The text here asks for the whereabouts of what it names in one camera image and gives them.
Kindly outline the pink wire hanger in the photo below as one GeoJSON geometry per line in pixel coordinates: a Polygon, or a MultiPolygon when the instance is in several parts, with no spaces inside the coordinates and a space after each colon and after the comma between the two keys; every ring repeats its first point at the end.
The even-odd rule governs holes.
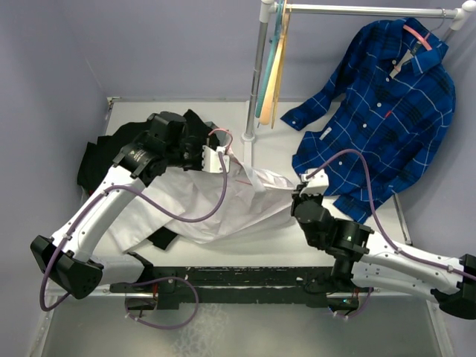
{"type": "Polygon", "coordinates": [[[231,173],[238,182],[252,184],[253,171],[233,153],[233,135],[222,128],[212,129],[202,147],[202,170],[206,173],[231,173]]]}

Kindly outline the white shirt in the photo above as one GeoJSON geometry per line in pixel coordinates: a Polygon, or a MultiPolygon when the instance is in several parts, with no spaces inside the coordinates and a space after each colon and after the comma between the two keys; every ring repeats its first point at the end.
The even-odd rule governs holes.
{"type": "Polygon", "coordinates": [[[171,219],[136,197],[106,235],[126,253],[142,242],[151,242],[164,250],[176,237],[205,244],[240,231],[255,232],[287,223],[291,219],[294,184],[270,170],[250,168],[252,184],[238,182],[231,173],[223,177],[170,168],[144,189],[144,195],[171,213],[202,221],[186,223],[171,219]]]}

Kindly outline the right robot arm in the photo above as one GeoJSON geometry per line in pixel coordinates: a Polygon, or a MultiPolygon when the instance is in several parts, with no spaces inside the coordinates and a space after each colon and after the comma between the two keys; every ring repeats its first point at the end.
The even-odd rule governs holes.
{"type": "Polygon", "coordinates": [[[333,217],[319,193],[292,193],[291,215],[309,246],[334,257],[330,280],[339,291],[382,288],[433,303],[457,318],[475,319],[475,257],[432,254],[386,240],[378,231],[333,217]]]}

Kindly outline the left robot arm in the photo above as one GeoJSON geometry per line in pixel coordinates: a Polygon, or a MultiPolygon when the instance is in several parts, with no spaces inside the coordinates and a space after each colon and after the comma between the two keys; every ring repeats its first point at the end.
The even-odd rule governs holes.
{"type": "Polygon", "coordinates": [[[124,145],[86,203],[50,237],[37,236],[30,245],[43,273],[40,305],[45,302],[49,280],[76,299],[90,295],[103,284],[128,283],[144,292],[153,282],[153,266],[137,254],[95,258],[97,244],[123,209],[135,198],[143,199],[167,217],[196,223],[163,208],[146,197],[144,189],[169,167],[226,176],[229,171],[227,148],[213,130],[198,117],[172,112],[153,113],[147,129],[124,145]]]}

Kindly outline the grey shirt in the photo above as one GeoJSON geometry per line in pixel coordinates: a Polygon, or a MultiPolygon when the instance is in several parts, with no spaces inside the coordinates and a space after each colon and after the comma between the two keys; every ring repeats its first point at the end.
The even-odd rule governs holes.
{"type": "Polygon", "coordinates": [[[208,121],[205,123],[207,127],[210,129],[208,133],[208,137],[212,138],[213,136],[217,139],[218,146],[224,147],[226,151],[231,148],[233,143],[234,137],[229,129],[224,129],[218,127],[212,121],[208,121]]]}

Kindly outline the wooden hanger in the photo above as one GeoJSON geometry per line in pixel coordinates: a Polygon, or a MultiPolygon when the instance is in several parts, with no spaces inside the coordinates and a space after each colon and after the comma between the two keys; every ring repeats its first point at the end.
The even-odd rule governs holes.
{"type": "Polygon", "coordinates": [[[280,96],[280,87],[283,76],[283,65],[286,56],[286,45],[288,39],[288,29],[290,12],[286,9],[288,2],[282,1],[278,5],[277,20],[280,20],[280,25],[275,26],[275,36],[272,42],[273,61],[270,67],[268,82],[266,90],[261,101],[261,111],[257,114],[259,124],[261,126],[271,125],[274,128],[274,123],[277,116],[277,104],[280,96]]]}

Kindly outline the blue plaid shirt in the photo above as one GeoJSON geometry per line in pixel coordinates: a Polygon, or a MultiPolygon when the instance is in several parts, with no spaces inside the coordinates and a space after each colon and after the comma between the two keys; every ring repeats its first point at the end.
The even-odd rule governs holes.
{"type": "Polygon", "coordinates": [[[326,195],[352,220],[415,184],[429,168],[450,127],[454,82],[443,67],[447,44],[417,19],[379,20],[353,38],[325,86],[282,117],[303,139],[292,157],[297,174],[324,167],[326,195]],[[426,37],[399,73],[394,70],[426,37]]]}

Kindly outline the pink plastic hanger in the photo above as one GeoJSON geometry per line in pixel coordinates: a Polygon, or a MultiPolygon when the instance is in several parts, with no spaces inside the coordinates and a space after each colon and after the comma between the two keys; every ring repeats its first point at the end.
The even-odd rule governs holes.
{"type": "Polygon", "coordinates": [[[403,29],[406,30],[407,32],[409,32],[416,39],[416,44],[415,44],[415,46],[412,50],[407,51],[405,53],[405,55],[401,58],[401,60],[397,64],[395,64],[394,70],[397,73],[399,73],[401,71],[402,66],[406,62],[411,60],[411,58],[414,56],[414,54],[418,51],[418,49],[420,47],[423,46],[427,51],[430,51],[432,49],[432,47],[430,46],[430,44],[427,41],[427,38],[428,38],[429,34],[427,34],[426,37],[423,37],[416,30],[414,30],[413,28],[411,28],[408,25],[403,25],[403,29]]]}

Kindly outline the metal clothes rack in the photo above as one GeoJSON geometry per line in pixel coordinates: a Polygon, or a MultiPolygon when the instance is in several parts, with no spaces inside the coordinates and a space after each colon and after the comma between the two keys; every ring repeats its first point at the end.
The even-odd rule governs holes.
{"type": "Polygon", "coordinates": [[[319,15],[337,16],[377,16],[377,17],[415,17],[428,19],[451,20],[444,39],[450,39],[460,30],[475,13],[475,2],[464,1],[455,9],[417,8],[417,7],[377,7],[364,5],[331,5],[331,4],[293,4],[288,1],[261,1],[259,15],[259,31],[257,36],[257,49],[254,59],[254,69],[251,82],[251,94],[248,102],[248,114],[245,120],[245,129],[241,135],[243,143],[243,159],[247,165],[252,165],[254,160],[254,142],[256,141],[256,110],[263,105],[263,96],[260,95],[260,83],[266,80],[266,69],[263,69],[263,56],[267,43],[268,23],[275,15],[276,27],[281,29],[282,17],[286,14],[311,13],[319,15]]]}

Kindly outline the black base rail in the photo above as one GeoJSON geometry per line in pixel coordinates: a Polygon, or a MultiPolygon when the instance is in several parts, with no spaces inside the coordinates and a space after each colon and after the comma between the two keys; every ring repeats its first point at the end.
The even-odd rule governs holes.
{"type": "Polygon", "coordinates": [[[302,304],[352,312],[360,305],[352,283],[336,283],[330,267],[147,267],[140,286],[115,283],[112,293],[130,297],[149,295],[157,309],[177,309],[194,303],[193,286],[200,303],[302,304]]]}

